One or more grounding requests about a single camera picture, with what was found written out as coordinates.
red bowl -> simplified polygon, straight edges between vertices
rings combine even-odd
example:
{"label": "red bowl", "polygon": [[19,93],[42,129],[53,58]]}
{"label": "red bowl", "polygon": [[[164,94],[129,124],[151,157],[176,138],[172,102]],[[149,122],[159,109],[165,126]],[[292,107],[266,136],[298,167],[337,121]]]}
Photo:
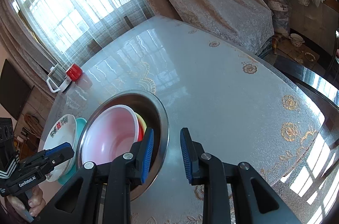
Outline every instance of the red bowl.
{"label": "red bowl", "polygon": [[144,132],[142,130],[142,126],[138,121],[138,125],[139,125],[139,134],[138,134],[138,142],[142,141],[142,138],[144,137]]}

red cup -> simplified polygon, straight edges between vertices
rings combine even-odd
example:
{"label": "red cup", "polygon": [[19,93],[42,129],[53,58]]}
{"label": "red cup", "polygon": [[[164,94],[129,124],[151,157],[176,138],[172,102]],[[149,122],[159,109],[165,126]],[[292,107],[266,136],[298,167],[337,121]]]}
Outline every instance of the red cup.
{"label": "red cup", "polygon": [[82,69],[73,63],[72,66],[66,71],[66,74],[73,82],[76,82],[82,75]]}

yellow bowl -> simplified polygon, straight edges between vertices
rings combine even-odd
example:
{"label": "yellow bowl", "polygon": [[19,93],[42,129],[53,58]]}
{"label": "yellow bowl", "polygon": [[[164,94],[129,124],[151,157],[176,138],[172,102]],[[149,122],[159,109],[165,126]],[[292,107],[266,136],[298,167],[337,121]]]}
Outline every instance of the yellow bowl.
{"label": "yellow bowl", "polygon": [[138,113],[135,112],[135,114],[136,114],[136,116],[137,116],[138,122],[141,124],[141,127],[142,127],[142,133],[145,134],[147,125],[146,125],[144,119],[143,119]]}

bag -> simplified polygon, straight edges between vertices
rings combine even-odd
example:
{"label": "bag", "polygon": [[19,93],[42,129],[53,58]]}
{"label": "bag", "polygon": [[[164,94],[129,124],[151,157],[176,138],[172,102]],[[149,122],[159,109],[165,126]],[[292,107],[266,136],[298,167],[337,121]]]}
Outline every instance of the bag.
{"label": "bag", "polygon": [[289,1],[288,0],[264,0],[272,11],[272,24],[276,33],[284,37],[289,36]]}

white plate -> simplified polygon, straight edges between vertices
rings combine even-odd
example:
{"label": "white plate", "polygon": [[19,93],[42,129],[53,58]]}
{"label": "white plate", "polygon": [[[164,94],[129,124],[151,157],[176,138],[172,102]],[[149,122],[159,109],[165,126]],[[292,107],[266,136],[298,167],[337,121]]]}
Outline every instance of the white plate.
{"label": "white plate", "polygon": [[[71,114],[62,116],[50,130],[43,149],[52,149],[65,142],[70,143],[73,148],[75,144],[76,131],[77,123],[75,121],[75,117]],[[54,182],[58,180],[64,173],[68,164],[69,160],[56,166],[53,171],[46,175],[47,181]]]}

